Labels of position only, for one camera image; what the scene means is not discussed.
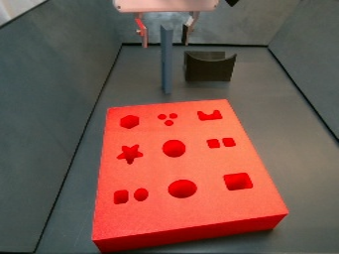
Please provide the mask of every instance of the table surface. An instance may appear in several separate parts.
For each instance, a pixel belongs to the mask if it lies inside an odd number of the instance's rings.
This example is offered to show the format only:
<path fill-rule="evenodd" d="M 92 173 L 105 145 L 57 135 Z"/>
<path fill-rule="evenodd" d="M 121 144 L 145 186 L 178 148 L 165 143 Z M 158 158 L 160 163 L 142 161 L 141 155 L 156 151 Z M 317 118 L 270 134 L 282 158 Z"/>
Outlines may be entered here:
<path fill-rule="evenodd" d="M 184 80 L 184 51 L 237 54 L 230 82 Z M 228 99 L 289 215 L 274 230 L 133 252 L 339 252 L 339 149 L 266 48 L 174 47 L 173 90 L 160 89 L 160 47 L 124 46 L 97 102 L 37 253 L 97 253 L 90 242 L 104 117 L 108 107 Z"/>

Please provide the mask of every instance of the circular hole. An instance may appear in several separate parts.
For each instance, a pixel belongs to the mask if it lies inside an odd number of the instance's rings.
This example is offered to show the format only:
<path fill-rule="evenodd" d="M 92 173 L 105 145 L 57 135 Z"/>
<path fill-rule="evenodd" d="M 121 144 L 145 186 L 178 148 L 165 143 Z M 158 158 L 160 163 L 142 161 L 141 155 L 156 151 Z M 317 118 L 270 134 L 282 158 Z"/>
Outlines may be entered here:
<path fill-rule="evenodd" d="M 185 153 L 185 145 L 180 140 L 168 140 L 162 145 L 162 152 L 169 157 L 180 157 Z"/>
<path fill-rule="evenodd" d="M 172 118 L 172 119 L 177 118 L 177 114 L 176 113 L 170 113 L 169 114 L 169 118 Z"/>
<path fill-rule="evenodd" d="M 141 189 L 137 189 L 133 193 L 133 198 L 137 200 L 137 201 L 144 201 L 146 198 L 148 198 L 148 191 L 146 189 L 141 188 Z"/>
<path fill-rule="evenodd" d="M 189 180 L 177 180 L 168 187 L 168 192 L 173 197 L 185 198 L 196 192 L 196 184 Z"/>
<path fill-rule="evenodd" d="M 173 125 L 173 121 L 172 121 L 172 120 L 165 120 L 165 121 L 164 121 L 164 124 L 165 124 L 166 126 L 172 126 L 172 125 Z"/>
<path fill-rule="evenodd" d="M 160 114 L 160 115 L 157 115 L 157 118 L 160 119 L 160 120 L 164 120 L 165 119 L 165 114 Z"/>

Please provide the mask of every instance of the shape sorter board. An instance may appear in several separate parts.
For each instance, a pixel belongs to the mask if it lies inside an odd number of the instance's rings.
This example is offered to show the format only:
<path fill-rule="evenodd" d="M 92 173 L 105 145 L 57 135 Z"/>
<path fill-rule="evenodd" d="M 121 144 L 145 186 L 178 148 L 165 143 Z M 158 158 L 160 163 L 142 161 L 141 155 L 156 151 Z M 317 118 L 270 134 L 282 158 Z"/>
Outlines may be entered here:
<path fill-rule="evenodd" d="M 101 252 L 272 229 L 286 213 L 226 100 L 108 109 L 92 224 Z"/>

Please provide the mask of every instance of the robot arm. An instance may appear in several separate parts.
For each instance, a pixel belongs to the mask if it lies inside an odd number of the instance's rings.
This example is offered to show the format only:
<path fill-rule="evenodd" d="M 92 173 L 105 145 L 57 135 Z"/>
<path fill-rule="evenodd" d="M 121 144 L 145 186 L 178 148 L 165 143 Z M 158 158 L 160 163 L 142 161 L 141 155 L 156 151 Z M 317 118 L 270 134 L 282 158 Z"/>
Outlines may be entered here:
<path fill-rule="evenodd" d="M 238 0 L 225 0 L 233 7 Z M 201 11 L 213 11 L 218 0 L 112 0 L 112 5 L 121 13 L 134 13 L 134 22 L 138 27 L 136 33 L 142 38 L 142 47 L 146 48 L 146 27 L 141 22 L 145 12 L 189 12 L 189 19 L 182 27 L 182 43 L 188 45 L 189 34 Z"/>

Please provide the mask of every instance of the square hole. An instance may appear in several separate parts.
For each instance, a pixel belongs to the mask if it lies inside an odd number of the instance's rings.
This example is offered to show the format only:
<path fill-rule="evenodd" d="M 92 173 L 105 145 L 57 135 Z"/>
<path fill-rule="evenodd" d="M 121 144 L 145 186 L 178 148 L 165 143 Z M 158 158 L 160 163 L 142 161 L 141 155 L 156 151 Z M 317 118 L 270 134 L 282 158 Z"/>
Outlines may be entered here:
<path fill-rule="evenodd" d="M 224 181 L 229 191 L 250 189 L 253 187 L 249 175 L 246 173 L 224 175 Z"/>
<path fill-rule="evenodd" d="M 220 142 L 217 139 L 209 139 L 206 144 L 209 148 L 220 148 Z"/>
<path fill-rule="evenodd" d="M 236 142 L 234 142 L 233 138 L 224 138 L 222 143 L 224 143 L 225 147 L 234 147 L 236 146 Z"/>
<path fill-rule="evenodd" d="M 128 190 L 117 190 L 113 193 L 113 203 L 126 203 L 128 202 Z"/>

